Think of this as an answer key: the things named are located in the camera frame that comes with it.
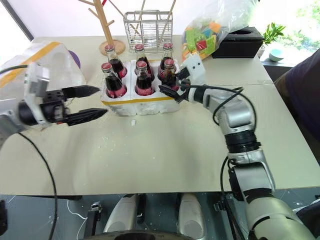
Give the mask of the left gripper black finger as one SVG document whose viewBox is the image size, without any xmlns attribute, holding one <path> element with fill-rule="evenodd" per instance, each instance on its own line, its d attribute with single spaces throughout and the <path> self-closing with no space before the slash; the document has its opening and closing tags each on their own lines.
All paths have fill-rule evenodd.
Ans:
<svg viewBox="0 0 320 240">
<path fill-rule="evenodd" d="M 68 126 L 79 125 L 87 122 L 94 121 L 104 114 L 106 114 L 108 110 L 106 108 L 88 108 L 81 110 L 77 113 L 71 113 L 66 116 L 66 124 Z"/>
<path fill-rule="evenodd" d="M 62 93 L 65 99 L 70 98 L 85 98 L 100 91 L 99 87 L 90 85 L 80 85 L 62 88 Z"/>
</svg>

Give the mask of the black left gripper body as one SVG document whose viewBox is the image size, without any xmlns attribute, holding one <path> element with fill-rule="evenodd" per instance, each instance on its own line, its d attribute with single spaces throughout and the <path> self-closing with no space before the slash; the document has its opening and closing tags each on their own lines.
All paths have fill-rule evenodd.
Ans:
<svg viewBox="0 0 320 240">
<path fill-rule="evenodd" d="M 41 111 L 49 123 L 68 122 L 69 109 L 65 102 L 69 98 L 66 89 L 46 91 L 40 104 Z"/>
</svg>

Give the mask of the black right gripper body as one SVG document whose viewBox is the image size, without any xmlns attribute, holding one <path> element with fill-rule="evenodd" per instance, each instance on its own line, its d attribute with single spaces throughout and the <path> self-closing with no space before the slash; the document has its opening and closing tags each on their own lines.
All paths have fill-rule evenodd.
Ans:
<svg viewBox="0 0 320 240">
<path fill-rule="evenodd" d="M 190 92 L 190 86 L 191 81 L 189 78 L 176 78 L 176 83 L 178 86 L 177 90 L 177 101 L 188 101 L 189 100 L 189 92 Z"/>
</svg>

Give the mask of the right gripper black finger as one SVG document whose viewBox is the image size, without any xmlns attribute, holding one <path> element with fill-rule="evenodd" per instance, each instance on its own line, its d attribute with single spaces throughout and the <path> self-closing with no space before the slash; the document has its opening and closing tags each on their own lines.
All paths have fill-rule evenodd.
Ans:
<svg viewBox="0 0 320 240">
<path fill-rule="evenodd" d="M 177 80 L 187 79 L 190 73 L 186 67 L 182 68 L 178 73 L 175 74 Z"/>
<path fill-rule="evenodd" d="M 179 95 L 175 90 L 167 85 L 159 85 L 159 90 L 161 93 L 165 94 L 166 96 L 174 99 L 177 103 L 181 103 L 183 101 L 183 96 Z"/>
</svg>

